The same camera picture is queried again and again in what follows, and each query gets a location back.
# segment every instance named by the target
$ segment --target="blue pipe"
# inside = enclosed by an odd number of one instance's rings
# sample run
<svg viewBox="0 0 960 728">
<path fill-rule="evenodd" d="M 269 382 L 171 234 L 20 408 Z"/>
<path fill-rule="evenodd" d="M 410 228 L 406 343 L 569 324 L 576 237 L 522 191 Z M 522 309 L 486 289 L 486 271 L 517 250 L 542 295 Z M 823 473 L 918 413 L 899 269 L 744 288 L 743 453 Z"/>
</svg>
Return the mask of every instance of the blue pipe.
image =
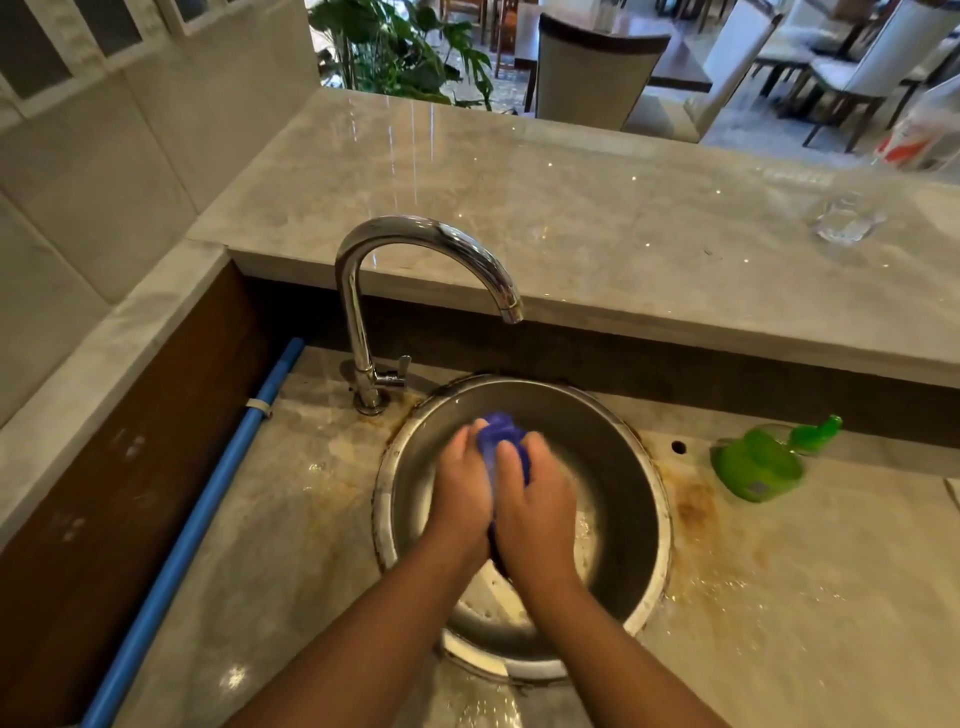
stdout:
<svg viewBox="0 0 960 728">
<path fill-rule="evenodd" d="M 280 385 L 290 373 L 304 345 L 303 339 L 290 340 L 283 355 L 260 387 L 256 396 L 258 400 L 267 404 L 274 403 Z M 154 641 L 156 631 L 170 607 L 170 602 L 173 601 L 180 582 L 183 581 L 186 570 L 189 569 L 197 548 L 220 506 L 220 501 L 227 492 L 244 455 L 247 454 L 264 416 L 265 413 L 262 410 L 253 407 L 247 409 L 243 421 L 237 427 L 227 449 L 224 450 L 213 475 L 206 482 L 204 491 L 200 493 L 200 498 L 193 507 L 193 512 L 178 536 L 173 550 L 163 564 L 163 569 L 160 570 L 154 586 L 143 602 L 143 606 L 140 607 L 140 613 L 133 621 L 130 632 L 127 633 L 120 651 L 113 659 L 107 677 L 104 678 L 104 682 L 86 711 L 84 720 L 80 724 L 81 728 L 108 728 L 116 718 L 120 704 L 127 690 L 130 689 L 133 678 L 140 670 L 140 664 Z"/>
</svg>

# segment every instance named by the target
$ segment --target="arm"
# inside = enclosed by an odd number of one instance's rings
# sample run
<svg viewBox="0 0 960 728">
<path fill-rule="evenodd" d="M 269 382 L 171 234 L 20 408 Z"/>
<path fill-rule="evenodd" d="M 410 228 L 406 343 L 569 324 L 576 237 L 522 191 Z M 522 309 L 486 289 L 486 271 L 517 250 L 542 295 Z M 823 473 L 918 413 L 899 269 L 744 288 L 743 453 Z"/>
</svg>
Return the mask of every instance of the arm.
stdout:
<svg viewBox="0 0 960 728">
<path fill-rule="evenodd" d="M 237 713 L 227 728 L 390 725 L 457 599 L 487 560 L 490 482 L 463 427 L 441 454 L 414 548 Z"/>
<path fill-rule="evenodd" d="M 576 498 L 538 433 L 524 441 L 530 485 L 512 446 L 497 448 L 496 544 L 534 623 L 557 650 L 602 728 L 728 728 L 628 635 L 574 568 Z"/>
</svg>

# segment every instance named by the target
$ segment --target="dining table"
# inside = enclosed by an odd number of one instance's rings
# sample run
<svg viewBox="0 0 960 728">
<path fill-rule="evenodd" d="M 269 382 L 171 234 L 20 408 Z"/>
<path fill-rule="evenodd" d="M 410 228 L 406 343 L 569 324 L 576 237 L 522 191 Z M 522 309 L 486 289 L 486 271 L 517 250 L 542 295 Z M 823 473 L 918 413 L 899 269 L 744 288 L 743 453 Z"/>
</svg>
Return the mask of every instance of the dining table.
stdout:
<svg viewBox="0 0 960 728">
<path fill-rule="evenodd" d="M 596 7 L 589 11 L 580 11 L 529 3 L 519 4 L 516 12 L 514 67 L 530 71 L 530 80 L 527 82 L 526 97 L 523 101 L 524 111 L 529 111 L 533 106 L 534 89 L 537 85 L 537 60 L 540 54 L 540 15 L 544 12 L 571 25 L 578 25 L 588 30 L 597 28 Z M 649 85 L 705 93 L 713 87 L 710 76 L 690 53 L 680 31 L 669 20 L 618 9 L 616 16 L 612 19 L 612 25 L 608 23 L 605 27 L 609 28 L 606 32 L 612 36 L 670 36 L 670 43 L 660 56 L 650 81 L 647 82 Z"/>
</svg>

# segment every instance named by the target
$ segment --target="window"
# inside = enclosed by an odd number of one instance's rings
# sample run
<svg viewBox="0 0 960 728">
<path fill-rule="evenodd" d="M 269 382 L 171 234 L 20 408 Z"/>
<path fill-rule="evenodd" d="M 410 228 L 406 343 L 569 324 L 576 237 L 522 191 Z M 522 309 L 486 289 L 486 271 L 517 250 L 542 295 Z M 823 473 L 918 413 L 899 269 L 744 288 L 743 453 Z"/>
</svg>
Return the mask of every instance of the window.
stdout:
<svg viewBox="0 0 960 728">
<path fill-rule="evenodd" d="M 105 56 L 112 56 L 143 40 L 124 0 L 74 2 Z"/>
<path fill-rule="evenodd" d="M 251 0 L 156 0 L 171 32 L 179 36 L 196 33 L 249 2 Z"/>
<path fill-rule="evenodd" d="M 21 99 L 71 76 L 25 0 L 0 2 L 0 73 Z"/>
<path fill-rule="evenodd" d="M 210 4 L 207 0 L 177 0 L 177 8 L 180 10 L 180 17 L 185 22 L 190 22 L 210 10 Z"/>
<path fill-rule="evenodd" d="M 0 130 L 250 2 L 0 0 Z"/>
</svg>

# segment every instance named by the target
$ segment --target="green plant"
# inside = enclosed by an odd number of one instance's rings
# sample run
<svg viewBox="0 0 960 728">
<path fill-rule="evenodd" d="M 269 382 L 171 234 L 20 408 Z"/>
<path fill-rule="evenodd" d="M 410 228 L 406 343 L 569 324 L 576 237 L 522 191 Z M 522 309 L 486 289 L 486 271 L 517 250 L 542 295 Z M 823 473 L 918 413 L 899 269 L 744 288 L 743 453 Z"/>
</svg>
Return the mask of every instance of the green plant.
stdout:
<svg viewBox="0 0 960 728">
<path fill-rule="evenodd" d="M 384 0 L 324 0 L 310 9 L 310 25 L 333 41 L 344 87 L 458 107 L 482 104 L 491 110 L 490 58 L 473 48 L 472 25 L 444 22 L 432 8 L 408 0 L 403 5 L 408 18 Z M 431 31 L 439 31 L 449 45 L 443 59 L 426 40 Z M 463 78 L 447 62 L 451 53 L 460 54 L 482 100 L 451 98 L 440 91 L 447 81 Z"/>
</svg>

